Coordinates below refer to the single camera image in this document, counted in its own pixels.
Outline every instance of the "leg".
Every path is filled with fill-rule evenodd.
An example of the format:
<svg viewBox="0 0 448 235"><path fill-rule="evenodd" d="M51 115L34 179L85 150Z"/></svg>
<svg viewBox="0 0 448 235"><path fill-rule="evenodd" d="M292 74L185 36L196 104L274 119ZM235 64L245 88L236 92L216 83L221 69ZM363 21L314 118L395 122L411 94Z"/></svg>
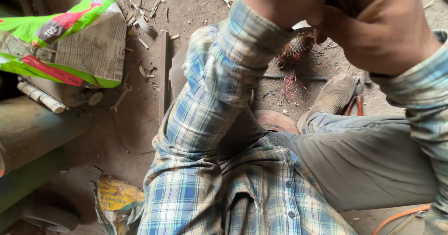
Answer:
<svg viewBox="0 0 448 235"><path fill-rule="evenodd" d="M320 133L296 135L289 145L337 211L435 201L437 179L404 117L313 116L310 125L320 126ZM337 131L334 125L341 117Z"/></svg>
<svg viewBox="0 0 448 235"><path fill-rule="evenodd" d="M174 98L177 97L187 82L187 78L184 76L182 70L187 50L188 44L183 45L172 59L169 79L171 81L171 90ZM224 160L228 157L232 157L234 154L243 151L268 133L268 131L258 124L250 111L249 106L247 106L243 109L231 129L221 140L217 159Z"/></svg>

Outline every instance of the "shirt sleeve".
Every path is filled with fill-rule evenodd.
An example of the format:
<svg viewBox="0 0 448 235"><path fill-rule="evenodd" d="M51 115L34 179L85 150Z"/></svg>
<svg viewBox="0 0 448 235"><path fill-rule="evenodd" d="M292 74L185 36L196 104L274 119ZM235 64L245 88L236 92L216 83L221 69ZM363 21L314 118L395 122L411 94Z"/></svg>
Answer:
<svg viewBox="0 0 448 235"><path fill-rule="evenodd" d="M139 234L216 233L221 188L217 146L269 61L292 38L235 0L229 17L194 32L182 68L187 84L152 142L156 154L143 187Z"/></svg>
<svg viewBox="0 0 448 235"><path fill-rule="evenodd" d="M434 34L444 44L434 55L398 77L373 80L390 104L406 107L411 137L431 159L439 188L425 234L442 235L448 234L448 30Z"/></svg>

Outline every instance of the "metal scrap piece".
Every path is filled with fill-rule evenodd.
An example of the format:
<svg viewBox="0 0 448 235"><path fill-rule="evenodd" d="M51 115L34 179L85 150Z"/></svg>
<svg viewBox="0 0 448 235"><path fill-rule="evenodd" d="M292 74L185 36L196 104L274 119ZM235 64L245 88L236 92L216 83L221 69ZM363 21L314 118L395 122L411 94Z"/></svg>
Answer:
<svg viewBox="0 0 448 235"><path fill-rule="evenodd" d="M155 31L149 24L145 21L145 17L141 16L138 19L138 26L142 28L143 31L148 33L148 35L152 38L155 38L157 36L157 31Z"/></svg>

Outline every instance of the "man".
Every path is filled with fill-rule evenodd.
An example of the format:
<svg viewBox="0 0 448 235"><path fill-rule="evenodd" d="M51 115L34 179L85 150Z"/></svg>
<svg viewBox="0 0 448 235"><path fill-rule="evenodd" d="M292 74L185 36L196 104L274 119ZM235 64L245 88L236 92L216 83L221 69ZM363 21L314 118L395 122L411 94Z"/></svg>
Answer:
<svg viewBox="0 0 448 235"><path fill-rule="evenodd" d="M420 0L356 6L353 19L322 0L235 0L192 35L187 83L153 140L139 234L355 234L338 211L429 202L426 233L448 233L448 31L430 31ZM304 18L406 118L336 115L354 91L340 75L300 118L303 134L261 129L250 91Z"/></svg>

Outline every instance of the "green plastic bag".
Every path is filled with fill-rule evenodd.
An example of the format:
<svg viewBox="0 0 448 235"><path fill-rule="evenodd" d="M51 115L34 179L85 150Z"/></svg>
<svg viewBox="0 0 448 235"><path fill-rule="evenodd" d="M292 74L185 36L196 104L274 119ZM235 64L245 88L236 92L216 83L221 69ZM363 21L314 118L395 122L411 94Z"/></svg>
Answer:
<svg viewBox="0 0 448 235"><path fill-rule="evenodd" d="M89 88L123 76L126 20L116 0L82 0L49 16L0 19L0 70Z"/></svg>

